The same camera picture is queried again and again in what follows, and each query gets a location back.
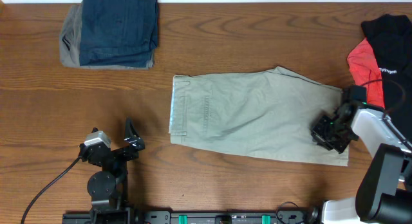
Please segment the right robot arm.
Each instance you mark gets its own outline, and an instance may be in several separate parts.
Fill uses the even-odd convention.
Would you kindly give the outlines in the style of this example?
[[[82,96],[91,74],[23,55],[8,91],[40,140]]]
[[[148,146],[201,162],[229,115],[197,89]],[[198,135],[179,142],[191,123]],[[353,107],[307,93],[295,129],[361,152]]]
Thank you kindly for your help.
[[[343,103],[334,117],[315,121],[311,135],[339,153],[362,140],[373,159],[354,198],[324,203],[308,214],[308,223],[411,223],[411,143],[383,108]]]

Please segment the khaki shorts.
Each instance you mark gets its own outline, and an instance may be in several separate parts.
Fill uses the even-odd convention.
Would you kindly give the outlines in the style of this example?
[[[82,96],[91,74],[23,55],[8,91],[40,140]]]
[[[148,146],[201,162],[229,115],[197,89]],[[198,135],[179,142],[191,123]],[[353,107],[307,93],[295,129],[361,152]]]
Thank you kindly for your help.
[[[311,127],[341,103],[339,88],[286,68],[257,73],[176,75],[172,144],[284,162],[347,166],[348,152],[315,144]]]

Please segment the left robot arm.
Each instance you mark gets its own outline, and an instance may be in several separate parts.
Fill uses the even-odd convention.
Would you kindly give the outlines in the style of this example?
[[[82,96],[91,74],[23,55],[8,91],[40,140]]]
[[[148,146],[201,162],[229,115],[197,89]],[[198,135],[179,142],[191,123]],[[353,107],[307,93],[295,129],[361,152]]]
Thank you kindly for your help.
[[[92,223],[138,223],[141,220],[138,211],[128,202],[127,163],[139,157],[145,143],[130,118],[126,119],[124,141],[125,147],[112,150],[105,132],[94,128],[80,144],[80,159],[101,168],[87,184]]]

